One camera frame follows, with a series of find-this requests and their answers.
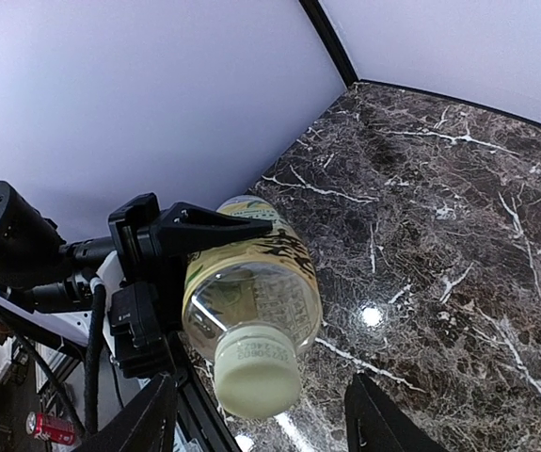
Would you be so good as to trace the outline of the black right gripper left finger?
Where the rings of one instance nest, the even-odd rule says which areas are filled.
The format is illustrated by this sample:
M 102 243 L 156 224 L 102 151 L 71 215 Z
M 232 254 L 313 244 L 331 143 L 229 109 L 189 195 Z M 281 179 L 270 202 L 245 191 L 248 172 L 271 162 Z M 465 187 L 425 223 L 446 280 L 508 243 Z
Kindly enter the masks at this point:
M 172 451 L 176 416 L 175 380 L 168 374 L 157 375 L 102 431 L 75 451 Z

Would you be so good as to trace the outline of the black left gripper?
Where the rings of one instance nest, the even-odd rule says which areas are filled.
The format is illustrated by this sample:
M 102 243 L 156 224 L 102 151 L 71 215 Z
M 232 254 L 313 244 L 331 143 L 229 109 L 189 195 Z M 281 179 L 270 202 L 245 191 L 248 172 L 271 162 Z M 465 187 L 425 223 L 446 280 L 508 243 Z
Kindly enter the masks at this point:
M 162 213 L 153 193 L 138 195 L 109 215 L 108 226 L 127 283 L 154 285 L 160 327 L 182 327 L 184 259 L 197 251 L 263 237 L 270 220 L 232 217 L 177 202 Z M 159 226 L 159 247 L 154 244 Z

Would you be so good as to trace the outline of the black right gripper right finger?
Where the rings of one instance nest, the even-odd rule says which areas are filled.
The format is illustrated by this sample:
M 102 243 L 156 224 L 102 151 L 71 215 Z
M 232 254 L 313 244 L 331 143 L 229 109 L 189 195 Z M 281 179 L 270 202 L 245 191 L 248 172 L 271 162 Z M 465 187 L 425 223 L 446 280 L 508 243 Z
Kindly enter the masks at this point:
M 347 386 L 344 413 L 349 451 L 446 452 L 365 373 L 356 373 Z

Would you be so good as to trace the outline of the green tea plastic bottle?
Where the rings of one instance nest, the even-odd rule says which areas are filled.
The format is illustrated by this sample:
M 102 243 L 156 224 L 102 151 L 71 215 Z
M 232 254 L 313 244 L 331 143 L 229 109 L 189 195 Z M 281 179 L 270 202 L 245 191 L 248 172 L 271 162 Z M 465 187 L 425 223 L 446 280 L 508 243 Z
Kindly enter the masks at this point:
M 183 330 L 206 360 L 225 332 L 251 322 L 285 333 L 297 354 L 318 334 L 323 310 L 312 259 L 293 227 L 266 200 L 243 195 L 218 213 L 268 220 L 270 233 L 190 255 L 183 297 Z

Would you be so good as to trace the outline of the cream white bottle cap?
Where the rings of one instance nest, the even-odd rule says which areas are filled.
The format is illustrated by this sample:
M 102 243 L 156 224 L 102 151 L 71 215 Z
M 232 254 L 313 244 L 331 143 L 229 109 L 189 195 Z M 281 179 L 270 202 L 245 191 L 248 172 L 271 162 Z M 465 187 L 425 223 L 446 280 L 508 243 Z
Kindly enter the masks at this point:
M 216 398 L 235 416 L 273 417 L 300 397 L 294 344 L 271 325 L 244 324 L 227 331 L 217 343 L 214 364 Z

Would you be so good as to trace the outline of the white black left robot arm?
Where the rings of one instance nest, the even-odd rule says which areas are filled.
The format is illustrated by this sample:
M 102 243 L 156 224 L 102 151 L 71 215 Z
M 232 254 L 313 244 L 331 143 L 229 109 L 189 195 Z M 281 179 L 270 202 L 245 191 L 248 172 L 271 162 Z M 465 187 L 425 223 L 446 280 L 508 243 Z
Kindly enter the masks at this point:
M 114 335 L 129 334 L 137 348 L 160 341 L 182 295 L 186 258 L 269 234 L 268 220 L 238 218 L 177 202 L 163 210 L 152 193 L 139 195 L 108 218 L 110 235 L 68 244 L 9 183 L 0 181 L 0 288 L 33 313 L 64 314 L 94 305 L 87 279 L 116 253 L 125 288 L 110 321 Z

